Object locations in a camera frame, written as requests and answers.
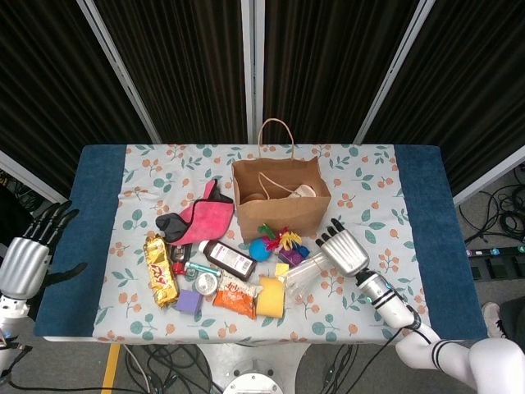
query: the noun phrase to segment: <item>orange snack bag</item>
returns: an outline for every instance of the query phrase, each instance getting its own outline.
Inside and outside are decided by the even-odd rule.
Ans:
[[[222,271],[221,283],[213,304],[245,314],[255,320],[255,303],[253,299],[258,294],[260,286],[255,286]]]

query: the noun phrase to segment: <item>shoe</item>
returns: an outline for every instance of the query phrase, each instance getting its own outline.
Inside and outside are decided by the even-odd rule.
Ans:
[[[487,302],[482,306],[483,318],[485,319],[486,333],[490,338],[506,338],[500,318],[500,306],[495,302]]]

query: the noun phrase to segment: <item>yellow sponge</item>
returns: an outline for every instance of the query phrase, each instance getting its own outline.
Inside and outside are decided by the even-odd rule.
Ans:
[[[282,318],[285,304],[283,284],[274,277],[261,277],[259,284],[263,289],[257,297],[256,313],[271,318]]]

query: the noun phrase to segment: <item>paper bag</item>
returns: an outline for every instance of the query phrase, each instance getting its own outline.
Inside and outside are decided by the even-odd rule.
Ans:
[[[291,158],[261,158],[263,127],[270,121],[278,121],[287,129],[292,140]],[[264,223],[275,231],[288,227],[300,236],[314,235],[331,198],[317,156],[296,160],[290,129],[278,119],[270,118],[262,124],[258,140],[259,158],[232,164],[235,206],[244,242],[262,236],[257,229]],[[312,187],[316,196],[287,198],[302,184]],[[256,199],[244,202],[249,196]]]

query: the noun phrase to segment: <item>metal frame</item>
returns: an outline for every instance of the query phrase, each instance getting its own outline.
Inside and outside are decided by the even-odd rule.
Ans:
[[[376,118],[379,108],[385,101],[385,98],[390,91],[390,87],[394,83],[401,66],[403,66],[404,60],[409,54],[413,42],[416,40],[423,23],[425,23],[425,20],[428,17],[428,14],[430,14],[430,11],[434,6],[434,2],[435,0],[419,0],[418,7],[412,16],[409,27],[407,27],[407,30],[404,32],[401,43],[399,44],[394,58],[392,59],[392,63],[386,72],[385,79],[381,83],[381,87],[377,91],[376,97],[368,109],[367,116],[365,116],[363,124],[361,127],[359,127],[358,134],[354,138],[354,144],[361,144],[363,142],[364,137],[368,133],[370,126]]]
[[[263,124],[264,100],[264,0],[240,0],[244,50],[244,88],[248,143],[257,141]]]
[[[257,141],[258,129],[263,125],[263,103],[264,103],[264,35],[266,2],[265,0],[253,0],[253,59],[255,72],[255,127],[253,129],[253,140]]]
[[[240,0],[240,15],[242,19],[243,54],[244,54],[244,89],[246,98],[246,132],[248,144],[253,144],[255,129],[255,96],[253,94],[253,0]]]
[[[500,178],[506,172],[515,168],[518,164],[525,162],[525,146],[522,146],[516,152],[512,153],[500,164],[492,168],[489,172],[480,176],[470,186],[466,187],[454,196],[454,206],[460,205],[462,202],[475,195],[479,190],[488,186],[490,183]]]
[[[82,10],[85,19],[88,21],[89,26],[95,34],[95,37],[102,47],[109,63],[112,65],[116,77],[121,82],[122,89],[124,89],[126,92],[128,99],[133,105],[133,108],[144,124],[144,128],[148,132],[151,141],[154,144],[161,144],[161,137],[157,133],[157,129],[155,129],[155,125],[148,114],[148,110],[144,106],[144,102],[142,101],[138,90],[135,88],[135,84],[133,83],[126,66],[124,65],[124,62],[122,61],[121,55],[116,49],[116,45],[113,42],[109,31],[107,30],[106,24],[98,12],[97,6],[95,6],[93,0],[76,0],[76,2],[79,5],[80,10]]]
[[[38,178],[33,172],[22,167],[15,160],[0,150],[0,167],[9,175],[15,177],[24,185],[36,191],[39,195],[52,203],[64,203],[67,198],[54,190],[50,185]]]

